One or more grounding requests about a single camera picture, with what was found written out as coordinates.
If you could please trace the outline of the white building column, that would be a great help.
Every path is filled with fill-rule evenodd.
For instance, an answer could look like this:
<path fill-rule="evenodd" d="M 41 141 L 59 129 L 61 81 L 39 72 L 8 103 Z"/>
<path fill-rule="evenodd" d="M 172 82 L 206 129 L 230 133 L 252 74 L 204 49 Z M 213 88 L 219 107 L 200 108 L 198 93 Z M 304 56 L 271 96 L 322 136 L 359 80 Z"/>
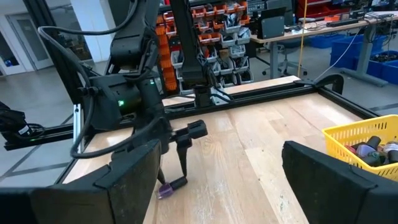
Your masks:
<path fill-rule="evenodd" d="M 108 0 L 70 0 L 83 31 L 104 31 L 115 27 Z M 85 35 L 86 44 L 94 62 L 109 59 L 113 34 Z"/>

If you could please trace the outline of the red tool cabinet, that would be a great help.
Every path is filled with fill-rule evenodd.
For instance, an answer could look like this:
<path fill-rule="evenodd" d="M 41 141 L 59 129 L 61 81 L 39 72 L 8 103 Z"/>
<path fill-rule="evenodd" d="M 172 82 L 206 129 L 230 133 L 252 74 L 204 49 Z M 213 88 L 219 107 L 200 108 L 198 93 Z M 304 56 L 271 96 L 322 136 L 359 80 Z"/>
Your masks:
<path fill-rule="evenodd" d="M 295 0 L 294 14 L 301 18 L 306 15 L 310 18 L 331 16 L 349 12 L 349 7 L 342 4 L 334 4 L 334 0 Z"/>

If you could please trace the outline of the black keyboard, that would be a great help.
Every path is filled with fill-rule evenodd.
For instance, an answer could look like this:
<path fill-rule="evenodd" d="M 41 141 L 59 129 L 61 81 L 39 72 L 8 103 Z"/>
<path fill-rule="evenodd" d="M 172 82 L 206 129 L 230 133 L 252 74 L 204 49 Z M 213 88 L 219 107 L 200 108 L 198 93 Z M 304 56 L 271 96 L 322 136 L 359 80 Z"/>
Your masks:
<path fill-rule="evenodd" d="M 333 22 L 327 22 L 326 26 L 327 27 L 339 27 L 339 26 L 345 26 L 349 24 L 356 24 L 359 21 L 357 19 L 346 19 L 342 21 L 333 21 Z"/>

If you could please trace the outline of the bottles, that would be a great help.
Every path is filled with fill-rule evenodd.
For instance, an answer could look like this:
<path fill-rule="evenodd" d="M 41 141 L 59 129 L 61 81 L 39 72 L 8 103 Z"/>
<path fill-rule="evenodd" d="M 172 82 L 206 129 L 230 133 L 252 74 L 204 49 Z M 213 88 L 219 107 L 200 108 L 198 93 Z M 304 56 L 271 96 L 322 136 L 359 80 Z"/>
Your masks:
<path fill-rule="evenodd" d="M 366 143 L 360 144 L 356 153 L 359 157 L 366 157 L 369 153 L 375 152 L 381 143 L 381 138 L 378 136 L 371 136 Z"/>

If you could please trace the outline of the green nail polish bottle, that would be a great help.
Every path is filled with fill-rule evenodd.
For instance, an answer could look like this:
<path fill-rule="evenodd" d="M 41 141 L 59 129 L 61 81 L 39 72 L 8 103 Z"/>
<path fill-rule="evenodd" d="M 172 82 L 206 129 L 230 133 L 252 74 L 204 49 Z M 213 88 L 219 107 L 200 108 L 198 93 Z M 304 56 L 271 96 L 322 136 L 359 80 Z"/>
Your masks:
<path fill-rule="evenodd" d="M 370 152 L 361 158 L 367 165 L 371 167 L 379 167 L 388 163 L 387 156 L 383 152 Z"/>

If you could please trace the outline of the wooden workshop desk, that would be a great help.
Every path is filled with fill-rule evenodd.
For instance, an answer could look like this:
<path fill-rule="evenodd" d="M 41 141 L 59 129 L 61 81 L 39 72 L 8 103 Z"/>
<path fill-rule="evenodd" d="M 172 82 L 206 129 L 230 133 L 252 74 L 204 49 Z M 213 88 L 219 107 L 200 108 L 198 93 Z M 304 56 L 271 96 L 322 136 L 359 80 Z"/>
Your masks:
<path fill-rule="evenodd" d="M 365 14 L 364 19 L 356 24 L 349 24 L 339 27 L 327 27 L 325 21 L 320 21 L 318 23 L 310 22 L 308 24 L 304 24 L 302 29 L 298 31 L 293 31 L 291 33 L 286 33 L 281 37 L 274 37 L 271 39 L 258 39 L 256 35 L 252 35 L 251 41 L 258 44 L 265 44 L 268 42 L 277 42 L 280 40 L 289 40 L 289 39 L 298 39 L 298 38 L 303 39 L 306 36 L 326 34 L 329 32 L 350 30 L 355 28 L 360 29 L 364 27 L 365 28 L 364 40 L 363 40 L 362 50 L 359 55 L 359 63 L 357 69 L 355 71 L 345 69 L 343 70 L 343 72 L 358 80 L 362 80 L 377 86 L 385 86 L 387 85 L 386 81 L 368 75 L 367 69 L 371 54 L 371 48 L 373 47 L 373 44 L 371 43 L 371 37 L 376 33 L 377 25 L 383 22 L 392 22 L 392 21 L 398 21 L 398 11 L 368 12 Z"/>

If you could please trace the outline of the white nail polish bottle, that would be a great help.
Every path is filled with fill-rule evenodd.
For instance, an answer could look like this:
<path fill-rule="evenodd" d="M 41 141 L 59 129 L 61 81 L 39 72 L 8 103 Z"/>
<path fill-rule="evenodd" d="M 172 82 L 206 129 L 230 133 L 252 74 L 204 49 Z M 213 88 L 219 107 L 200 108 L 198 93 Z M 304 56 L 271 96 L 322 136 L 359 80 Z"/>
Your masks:
<path fill-rule="evenodd" d="M 390 141 L 385 146 L 383 151 L 387 155 L 388 164 L 393 164 L 398 162 L 398 142 Z"/>

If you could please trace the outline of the blue storage bin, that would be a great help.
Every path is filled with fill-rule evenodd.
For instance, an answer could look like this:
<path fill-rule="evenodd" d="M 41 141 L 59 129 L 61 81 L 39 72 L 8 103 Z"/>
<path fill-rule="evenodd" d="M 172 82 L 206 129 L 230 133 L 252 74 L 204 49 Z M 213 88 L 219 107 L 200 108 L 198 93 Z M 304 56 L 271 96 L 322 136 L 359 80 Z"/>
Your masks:
<path fill-rule="evenodd" d="M 371 55 L 382 52 L 383 42 L 386 39 L 384 35 L 377 35 L 373 40 L 373 47 L 371 50 Z M 347 68 L 350 70 L 356 70 L 359 62 L 359 55 L 363 46 L 363 35 L 345 37 L 343 39 L 335 40 L 331 45 L 331 58 L 330 65 L 333 65 L 344 53 L 343 57 L 336 63 L 334 67 L 336 68 Z M 376 62 L 370 62 L 368 65 L 367 73 L 372 76 L 378 76 L 377 69 L 379 69 L 380 65 Z"/>
<path fill-rule="evenodd" d="M 367 73 L 398 85 L 398 51 L 388 50 L 371 54 Z"/>
<path fill-rule="evenodd" d="M 314 35 L 310 38 L 310 46 L 318 49 L 326 49 L 331 47 L 332 42 L 338 37 L 338 34 L 333 35 Z"/>

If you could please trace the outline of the black aluminium table frame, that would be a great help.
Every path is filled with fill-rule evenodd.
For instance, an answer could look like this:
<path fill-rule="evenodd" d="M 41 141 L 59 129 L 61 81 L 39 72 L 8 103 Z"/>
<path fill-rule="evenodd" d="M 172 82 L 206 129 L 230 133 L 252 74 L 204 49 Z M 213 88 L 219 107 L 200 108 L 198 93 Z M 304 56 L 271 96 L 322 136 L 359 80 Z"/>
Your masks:
<path fill-rule="evenodd" d="M 130 0 L 129 11 L 136 1 L 137 0 Z M 218 88 L 215 75 L 200 50 L 200 42 L 196 32 L 193 30 L 193 17 L 190 13 L 188 0 L 173 0 L 171 2 L 171 8 L 174 16 L 177 18 L 177 27 L 182 35 L 181 43 L 183 52 L 185 54 L 185 61 L 182 66 L 183 79 L 193 87 L 194 95 L 192 101 L 189 103 L 181 103 L 172 106 L 164 105 L 167 118 L 170 122 L 176 118 L 184 118 L 196 114 L 205 114 L 220 110 L 238 108 L 240 106 L 246 106 L 258 102 L 276 100 L 285 96 L 297 96 L 300 93 L 309 93 L 312 91 L 325 89 L 327 85 L 332 86 L 330 94 L 336 95 L 337 97 L 341 96 L 343 91 L 343 77 L 339 74 L 329 75 L 312 83 L 296 81 L 284 85 L 241 91 L 232 95 L 220 90 Z M 65 80 L 73 82 L 72 92 L 75 95 L 75 100 L 81 103 L 84 107 L 87 81 L 89 78 L 105 76 L 111 73 L 123 73 L 123 69 L 113 65 L 110 61 L 110 58 L 109 62 L 113 66 L 113 69 L 109 74 L 98 75 L 97 73 L 89 70 L 84 63 L 73 54 L 72 51 L 63 47 L 56 40 L 56 35 L 61 31 L 61 28 L 54 26 L 53 19 L 51 17 L 45 19 L 44 23 L 36 28 L 40 38 L 44 40 L 51 57 L 55 60 L 58 71 L 63 73 L 63 78 Z M 113 34 L 114 36 L 115 28 L 109 30 L 109 33 Z M 156 65 L 157 61 L 153 68 L 154 81 L 159 76 L 158 71 L 155 69 Z M 113 146 L 125 140 L 133 133 L 135 118 L 136 117 L 134 114 L 125 116 L 121 119 L 117 126 L 108 130 L 84 128 L 83 124 L 79 135 L 74 139 L 73 145 L 77 145 L 78 152 L 80 153 L 93 152 Z M 75 161 L 85 161 L 95 160 L 100 157 L 96 157 L 94 159 L 72 158 Z"/>

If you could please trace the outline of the black device with white label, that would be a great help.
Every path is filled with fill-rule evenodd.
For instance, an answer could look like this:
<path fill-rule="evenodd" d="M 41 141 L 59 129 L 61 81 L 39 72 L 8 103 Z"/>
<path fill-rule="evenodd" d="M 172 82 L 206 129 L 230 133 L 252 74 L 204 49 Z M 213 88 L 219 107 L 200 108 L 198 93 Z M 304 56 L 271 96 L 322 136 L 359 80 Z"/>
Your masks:
<path fill-rule="evenodd" d="M 24 112 L 12 110 L 0 101 L 0 134 L 8 143 L 30 141 L 44 132 L 45 128 L 41 124 L 28 123 Z"/>

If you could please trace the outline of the white door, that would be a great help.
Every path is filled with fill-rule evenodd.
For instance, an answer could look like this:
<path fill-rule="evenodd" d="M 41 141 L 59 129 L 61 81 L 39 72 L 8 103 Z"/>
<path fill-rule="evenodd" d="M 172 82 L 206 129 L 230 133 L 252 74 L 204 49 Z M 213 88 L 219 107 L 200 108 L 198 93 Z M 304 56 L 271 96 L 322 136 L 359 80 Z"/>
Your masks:
<path fill-rule="evenodd" d="M 23 46 L 34 70 L 51 67 L 53 65 L 52 59 L 42 39 L 39 37 L 37 28 L 30 15 L 25 13 L 8 15 L 6 17 Z"/>

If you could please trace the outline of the yellow plastic basket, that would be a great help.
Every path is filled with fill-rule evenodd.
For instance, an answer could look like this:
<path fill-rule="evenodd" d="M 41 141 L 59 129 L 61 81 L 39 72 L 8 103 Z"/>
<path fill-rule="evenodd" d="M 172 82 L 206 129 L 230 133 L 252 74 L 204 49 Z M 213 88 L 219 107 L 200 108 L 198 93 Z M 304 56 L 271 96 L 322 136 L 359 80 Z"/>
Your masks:
<path fill-rule="evenodd" d="M 398 140 L 398 115 L 391 114 L 325 128 L 322 133 L 329 156 L 398 182 L 398 163 L 371 167 L 347 148 L 347 146 L 365 142 L 372 136 L 379 137 L 382 144 Z"/>

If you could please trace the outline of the purple nail polish bottle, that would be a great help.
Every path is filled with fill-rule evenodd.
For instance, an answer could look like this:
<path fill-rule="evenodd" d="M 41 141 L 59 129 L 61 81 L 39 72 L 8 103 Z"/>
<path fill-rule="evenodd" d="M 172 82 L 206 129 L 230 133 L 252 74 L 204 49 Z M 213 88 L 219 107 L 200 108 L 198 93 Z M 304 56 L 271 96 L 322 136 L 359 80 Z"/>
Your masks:
<path fill-rule="evenodd" d="M 187 182 L 188 180 L 186 177 L 178 178 L 172 182 L 166 182 L 159 187 L 157 198 L 162 199 L 171 196 L 176 190 L 185 186 Z"/>

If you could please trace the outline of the grey swivel chair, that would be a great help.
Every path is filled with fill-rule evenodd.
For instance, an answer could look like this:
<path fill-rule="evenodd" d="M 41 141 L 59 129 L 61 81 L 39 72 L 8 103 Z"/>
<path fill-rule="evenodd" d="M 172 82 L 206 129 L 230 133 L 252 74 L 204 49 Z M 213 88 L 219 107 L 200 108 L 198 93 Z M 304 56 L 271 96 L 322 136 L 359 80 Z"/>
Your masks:
<path fill-rule="evenodd" d="M 299 39 L 268 42 L 263 44 L 263 46 L 270 52 L 269 71 L 271 78 L 277 78 L 279 75 L 289 75 L 289 68 L 296 69 L 300 75 L 306 76 L 308 74 L 307 69 L 300 62 L 288 59 L 288 55 L 300 49 L 301 41 Z"/>

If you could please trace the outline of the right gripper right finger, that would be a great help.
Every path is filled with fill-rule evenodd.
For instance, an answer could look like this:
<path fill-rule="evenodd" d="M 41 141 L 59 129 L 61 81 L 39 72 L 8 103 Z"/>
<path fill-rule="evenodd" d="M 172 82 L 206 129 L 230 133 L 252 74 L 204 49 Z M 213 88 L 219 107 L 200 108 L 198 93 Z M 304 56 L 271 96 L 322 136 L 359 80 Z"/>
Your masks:
<path fill-rule="evenodd" d="M 295 141 L 282 167 L 310 224 L 398 224 L 398 182 Z"/>

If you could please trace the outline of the orange and white bin rack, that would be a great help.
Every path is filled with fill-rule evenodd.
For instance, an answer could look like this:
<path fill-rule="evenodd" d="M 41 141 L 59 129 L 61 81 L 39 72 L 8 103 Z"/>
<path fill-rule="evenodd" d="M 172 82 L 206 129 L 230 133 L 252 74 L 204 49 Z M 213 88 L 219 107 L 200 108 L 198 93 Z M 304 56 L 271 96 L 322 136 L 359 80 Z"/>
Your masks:
<path fill-rule="evenodd" d="M 192 91 L 180 75 L 183 54 L 171 2 L 160 0 L 155 26 L 159 38 L 162 85 L 166 93 L 189 94 Z M 233 83 L 232 73 L 242 66 L 233 65 L 222 52 L 237 45 L 239 53 L 231 53 L 230 57 L 244 54 L 244 45 L 250 42 L 250 31 L 246 27 L 250 20 L 248 0 L 188 0 L 188 3 L 201 52 L 215 75 L 221 75 L 222 84 Z"/>

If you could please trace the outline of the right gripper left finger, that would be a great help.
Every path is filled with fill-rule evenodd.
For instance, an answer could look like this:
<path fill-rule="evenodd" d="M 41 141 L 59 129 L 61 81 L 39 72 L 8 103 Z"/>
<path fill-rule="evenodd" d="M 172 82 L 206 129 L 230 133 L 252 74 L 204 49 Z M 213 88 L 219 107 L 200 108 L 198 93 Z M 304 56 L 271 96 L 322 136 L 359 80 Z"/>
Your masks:
<path fill-rule="evenodd" d="M 160 155 L 153 139 L 67 184 L 0 188 L 0 224 L 142 224 Z"/>

